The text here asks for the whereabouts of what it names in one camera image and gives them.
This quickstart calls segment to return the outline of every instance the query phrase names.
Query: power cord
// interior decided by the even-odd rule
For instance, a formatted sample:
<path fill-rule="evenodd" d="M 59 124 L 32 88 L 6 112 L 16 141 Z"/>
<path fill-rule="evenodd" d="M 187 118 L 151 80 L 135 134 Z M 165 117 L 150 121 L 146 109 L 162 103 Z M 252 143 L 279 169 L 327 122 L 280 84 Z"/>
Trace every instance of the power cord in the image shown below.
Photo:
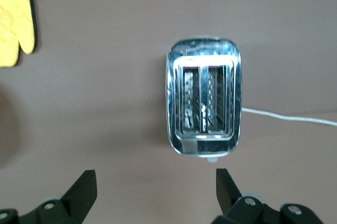
<path fill-rule="evenodd" d="M 323 120 L 323 119 L 311 118 L 311 117 L 279 115 L 279 114 L 275 114 L 275 113 L 268 112 L 268 111 L 245 108 L 245 107 L 242 108 L 242 112 L 274 117 L 274 118 L 281 119 L 281 120 L 305 121 L 309 123 L 319 123 L 319 124 L 326 124 L 326 125 L 337 127 L 337 121 L 332 121 L 332 120 Z"/>

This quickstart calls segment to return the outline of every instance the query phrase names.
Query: oven mitt thumb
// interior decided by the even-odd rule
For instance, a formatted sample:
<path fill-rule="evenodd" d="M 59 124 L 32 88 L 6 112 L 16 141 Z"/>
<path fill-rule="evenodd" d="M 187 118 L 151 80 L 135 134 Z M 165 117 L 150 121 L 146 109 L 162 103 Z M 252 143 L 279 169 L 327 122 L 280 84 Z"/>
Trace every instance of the oven mitt thumb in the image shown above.
<path fill-rule="evenodd" d="M 33 0 L 0 0 L 0 67 L 15 66 L 19 47 L 30 54 L 36 40 Z"/>

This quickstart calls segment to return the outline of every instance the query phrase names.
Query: metal bolt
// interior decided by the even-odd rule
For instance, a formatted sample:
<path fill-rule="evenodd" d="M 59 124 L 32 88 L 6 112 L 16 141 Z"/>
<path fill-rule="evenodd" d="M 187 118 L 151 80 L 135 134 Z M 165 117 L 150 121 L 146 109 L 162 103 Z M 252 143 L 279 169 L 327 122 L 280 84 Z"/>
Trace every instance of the metal bolt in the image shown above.
<path fill-rule="evenodd" d="M 50 202 L 50 203 L 46 204 L 43 208 L 45 210 L 49 210 L 49 209 L 53 208 L 54 206 L 55 206 L 55 204 Z"/>
<path fill-rule="evenodd" d="M 8 212 L 0 213 L 0 220 L 5 219 L 8 216 Z"/>
<path fill-rule="evenodd" d="M 247 205 L 250 205 L 250 206 L 255 206 L 256 205 L 256 202 L 254 199 L 252 198 L 245 198 L 244 199 L 244 202 L 246 202 Z"/>
<path fill-rule="evenodd" d="M 288 206 L 288 210 L 295 215 L 301 215 L 302 214 L 301 209 L 298 208 L 297 206 Z"/>

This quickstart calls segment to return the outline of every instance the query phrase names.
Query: table surface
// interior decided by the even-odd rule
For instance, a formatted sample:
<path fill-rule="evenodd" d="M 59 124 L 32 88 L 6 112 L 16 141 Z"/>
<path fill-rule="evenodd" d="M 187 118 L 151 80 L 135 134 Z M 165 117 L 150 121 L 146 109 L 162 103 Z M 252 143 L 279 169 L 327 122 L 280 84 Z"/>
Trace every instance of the table surface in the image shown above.
<path fill-rule="evenodd" d="M 38 46 L 0 69 L 0 209 L 22 215 L 86 169 L 84 223 L 210 223 L 215 170 L 273 208 L 337 222 L 337 128 L 243 113 L 235 151 L 211 164 L 170 146 L 165 62 L 180 39 L 241 51 L 243 106 L 337 120 L 337 0 L 34 0 Z"/>

